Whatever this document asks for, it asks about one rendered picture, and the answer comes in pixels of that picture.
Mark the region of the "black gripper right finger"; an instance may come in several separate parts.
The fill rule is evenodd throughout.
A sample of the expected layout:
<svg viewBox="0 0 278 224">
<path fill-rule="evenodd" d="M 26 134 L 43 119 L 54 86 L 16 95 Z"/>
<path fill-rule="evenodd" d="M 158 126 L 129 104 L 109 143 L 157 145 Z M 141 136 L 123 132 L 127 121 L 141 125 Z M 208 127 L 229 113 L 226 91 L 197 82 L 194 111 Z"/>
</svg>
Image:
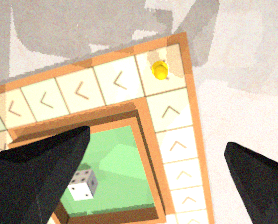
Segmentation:
<svg viewBox="0 0 278 224">
<path fill-rule="evenodd" d="M 224 157 L 252 224 L 278 224 L 278 162 L 236 142 Z"/>
</svg>

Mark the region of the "white die with black pips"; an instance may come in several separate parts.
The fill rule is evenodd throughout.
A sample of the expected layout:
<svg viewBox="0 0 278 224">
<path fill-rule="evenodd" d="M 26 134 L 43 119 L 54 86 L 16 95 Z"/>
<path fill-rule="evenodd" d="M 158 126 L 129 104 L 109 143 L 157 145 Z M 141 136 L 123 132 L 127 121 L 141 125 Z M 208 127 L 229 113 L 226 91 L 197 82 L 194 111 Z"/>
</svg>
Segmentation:
<svg viewBox="0 0 278 224">
<path fill-rule="evenodd" d="M 93 199 L 98 181 L 93 170 L 76 171 L 68 185 L 74 201 Z"/>
</svg>

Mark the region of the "yellow pawn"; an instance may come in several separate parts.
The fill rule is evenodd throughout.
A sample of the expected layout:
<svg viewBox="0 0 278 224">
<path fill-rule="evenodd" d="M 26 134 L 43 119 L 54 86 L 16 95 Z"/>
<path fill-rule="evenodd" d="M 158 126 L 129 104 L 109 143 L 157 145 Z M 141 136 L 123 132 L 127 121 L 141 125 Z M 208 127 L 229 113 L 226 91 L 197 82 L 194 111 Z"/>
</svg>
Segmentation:
<svg viewBox="0 0 278 224">
<path fill-rule="evenodd" d="M 159 80 L 165 79 L 168 75 L 168 66 L 167 66 L 167 64 L 163 61 L 156 61 L 152 65 L 152 73 Z"/>
</svg>

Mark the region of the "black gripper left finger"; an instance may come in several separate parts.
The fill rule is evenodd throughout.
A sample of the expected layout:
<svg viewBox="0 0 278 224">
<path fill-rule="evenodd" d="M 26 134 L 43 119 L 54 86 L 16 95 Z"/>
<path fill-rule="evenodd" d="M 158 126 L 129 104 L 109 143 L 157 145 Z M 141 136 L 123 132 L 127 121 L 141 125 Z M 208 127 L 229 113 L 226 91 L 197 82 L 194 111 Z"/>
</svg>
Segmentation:
<svg viewBox="0 0 278 224">
<path fill-rule="evenodd" d="M 0 151 L 0 224 L 48 224 L 90 142 L 90 127 Z"/>
</svg>

